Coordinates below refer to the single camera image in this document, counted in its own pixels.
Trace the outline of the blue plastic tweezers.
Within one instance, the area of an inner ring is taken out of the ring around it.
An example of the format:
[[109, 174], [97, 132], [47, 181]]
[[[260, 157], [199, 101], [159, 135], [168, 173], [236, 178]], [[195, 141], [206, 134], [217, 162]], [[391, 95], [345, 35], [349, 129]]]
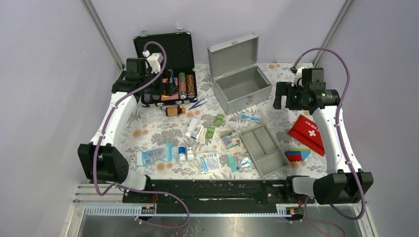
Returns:
[[192, 110], [192, 109], [194, 109], [194, 108], [197, 108], [197, 107], [199, 107], [199, 106], [202, 106], [202, 105], [204, 105], [204, 104], [206, 104], [207, 103], [207, 101], [205, 101], [205, 99], [201, 99], [201, 100], [199, 100], [199, 101], [197, 101], [193, 106], [191, 106], [190, 108], [189, 108], [189, 110]]

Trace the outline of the red first aid pouch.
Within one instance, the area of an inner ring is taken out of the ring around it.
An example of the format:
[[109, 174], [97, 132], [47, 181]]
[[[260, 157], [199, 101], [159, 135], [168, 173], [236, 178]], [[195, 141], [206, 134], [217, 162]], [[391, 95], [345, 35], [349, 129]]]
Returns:
[[292, 128], [288, 131], [288, 135], [301, 142], [311, 150], [321, 156], [325, 155], [322, 138], [315, 122], [307, 117], [300, 115]]

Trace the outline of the blue white small packet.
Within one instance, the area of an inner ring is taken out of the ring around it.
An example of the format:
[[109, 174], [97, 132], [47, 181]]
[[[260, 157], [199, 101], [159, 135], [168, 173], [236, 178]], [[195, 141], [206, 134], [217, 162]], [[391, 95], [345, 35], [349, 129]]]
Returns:
[[255, 123], [261, 123], [262, 116], [259, 114], [252, 114], [247, 112], [241, 113], [241, 121], [242, 122], [255, 122]]

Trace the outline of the blue white wipes pack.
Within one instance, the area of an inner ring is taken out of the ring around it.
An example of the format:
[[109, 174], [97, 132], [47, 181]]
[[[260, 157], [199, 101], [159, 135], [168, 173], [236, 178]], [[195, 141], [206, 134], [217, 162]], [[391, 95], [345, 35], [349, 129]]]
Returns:
[[173, 154], [171, 142], [167, 142], [165, 145], [155, 149], [148, 151], [138, 151], [136, 153], [136, 164], [138, 166], [149, 166], [158, 160], [171, 162], [172, 159]]

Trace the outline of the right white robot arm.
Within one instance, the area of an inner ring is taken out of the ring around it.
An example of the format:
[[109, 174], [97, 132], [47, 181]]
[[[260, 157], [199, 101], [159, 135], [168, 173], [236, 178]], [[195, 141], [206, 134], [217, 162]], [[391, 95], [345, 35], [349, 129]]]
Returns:
[[284, 199], [298, 202], [303, 195], [311, 196], [319, 204], [359, 203], [371, 187], [374, 178], [364, 172], [351, 148], [338, 107], [339, 93], [327, 89], [322, 68], [292, 67], [294, 82], [276, 84], [274, 109], [281, 108], [282, 97], [289, 110], [308, 110], [313, 117], [313, 136], [322, 140], [327, 160], [327, 175], [322, 178], [293, 175], [287, 178]]

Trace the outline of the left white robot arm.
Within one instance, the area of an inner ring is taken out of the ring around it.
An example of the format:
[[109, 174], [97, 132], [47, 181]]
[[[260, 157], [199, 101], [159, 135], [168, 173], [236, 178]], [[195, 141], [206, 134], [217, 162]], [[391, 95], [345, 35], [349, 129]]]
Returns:
[[115, 92], [107, 112], [95, 135], [87, 144], [80, 144], [77, 150], [84, 174], [92, 180], [95, 191], [104, 196], [113, 187], [134, 191], [134, 196], [142, 203], [153, 198], [153, 190], [147, 186], [147, 176], [132, 171], [127, 159], [119, 151], [121, 133], [139, 100], [136, 93], [154, 83], [163, 73], [167, 56], [153, 53], [144, 58], [137, 58], [150, 69], [146, 73], [149, 80], [127, 92]]

